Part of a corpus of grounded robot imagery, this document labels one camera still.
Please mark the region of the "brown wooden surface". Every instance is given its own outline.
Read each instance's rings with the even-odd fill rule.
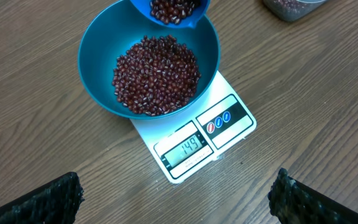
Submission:
[[[258,127],[178,186],[80,82],[81,36],[111,3],[0,0],[0,206],[73,170],[77,223],[276,223],[266,194],[284,167],[358,212],[358,0],[294,24],[259,0],[212,0],[219,69]]]

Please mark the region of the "red button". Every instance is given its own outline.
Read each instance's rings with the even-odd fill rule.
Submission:
[[[213,133],[215,131],[215,124],[209,122],[208,125],[206,126],[206,131],[210,134]]]

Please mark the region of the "bowl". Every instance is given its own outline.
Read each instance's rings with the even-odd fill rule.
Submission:
[[[178,43],[186,44],[197,57],[201,78],[189,103],[171,113],[159,116],[134,114],[117,102],[112,86],[116,59],[124,55],[144,35],[173,35]],[[86,91],[106,110],[130,119],[161,118],[187,109],[210,86],[218,70],[220,46],[211,21],[203,16],[195,29],[169,29],[146,19],[130,2],[119,1],[101,12],[89,25],[78,51],[78,71]]]
[[[197,22],[205,15],[206,10],[208,9],[210,0],[201,0],[200,6],[198,6],[192,13],[191,16],[186,17],[184,20],[182,20],[178,25],[175,25],[173,23],[169,23],[168,25],[165,25],[160,20],[154,18],[150,15],[151,7],[150,7],[150,1],[151,0],[131,0],[133,5],[141,12],[145,17],[150,19],[151,21],[161,25],[166,26],[169,28],[195,28],[197,25]]]

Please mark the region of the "white scale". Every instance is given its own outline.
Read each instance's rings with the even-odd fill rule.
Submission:
[[[165,176],[179,184],[256,128],[256,120],[217,72],[189,108],[159,119],[132,119]]]

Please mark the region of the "scoop of beans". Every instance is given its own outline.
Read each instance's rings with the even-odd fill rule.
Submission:
[[[150,14],[168,25],[179,24],[182,19],[191,16],[193,10],[200,6],[200,0],[151,0]]]
[[[117,58],[112,85],[117,101],[135,114],[167,114],[186,106],[201,78],[196,57],[172,35],[145,36]]]

